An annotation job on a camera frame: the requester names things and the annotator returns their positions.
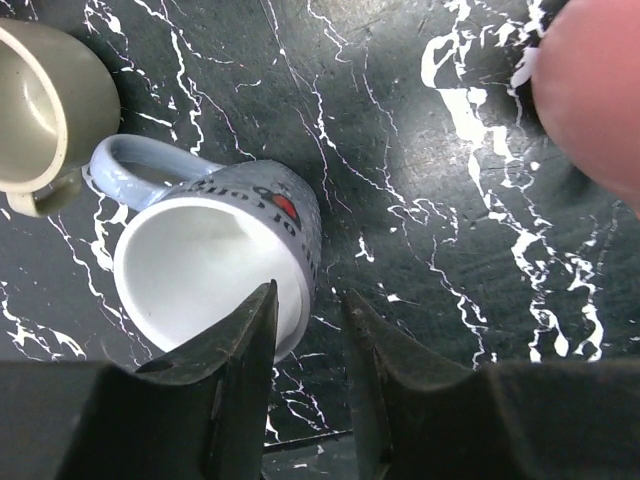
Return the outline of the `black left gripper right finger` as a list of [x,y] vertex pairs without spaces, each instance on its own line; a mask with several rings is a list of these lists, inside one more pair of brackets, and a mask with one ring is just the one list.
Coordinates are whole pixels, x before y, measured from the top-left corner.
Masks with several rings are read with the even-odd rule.
[[470,369],[341,298],[363,479],[635,479],[639,364],[502,361]]

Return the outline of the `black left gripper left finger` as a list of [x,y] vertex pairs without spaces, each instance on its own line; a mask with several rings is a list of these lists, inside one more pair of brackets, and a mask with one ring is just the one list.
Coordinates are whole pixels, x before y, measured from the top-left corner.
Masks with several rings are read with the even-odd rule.
[[128,372],[1,366],[5,479],[257,479],[278,314],[260,285],[231,314]]

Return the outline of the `grey-blue printed mug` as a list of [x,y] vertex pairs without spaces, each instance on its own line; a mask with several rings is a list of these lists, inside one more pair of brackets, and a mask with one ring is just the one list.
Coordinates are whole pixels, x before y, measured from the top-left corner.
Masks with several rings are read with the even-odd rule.
[[276,161],[225,166],[131,134],[101,141],[89,170],[105,196],[135,213],[113,274],[122,306],[151,343],[172,351],[275,282],[274,357],[295,349],[321,263],[320,208],[306,181]]

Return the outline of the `olive grey small cup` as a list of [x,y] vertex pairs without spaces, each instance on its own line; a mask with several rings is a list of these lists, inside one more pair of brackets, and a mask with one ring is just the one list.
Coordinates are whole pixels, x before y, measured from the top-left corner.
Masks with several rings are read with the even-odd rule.
[[82,189],[81,169],[117,132],[121,105],[99,57],[38,22],[1,21],[1,191],[41,218]]

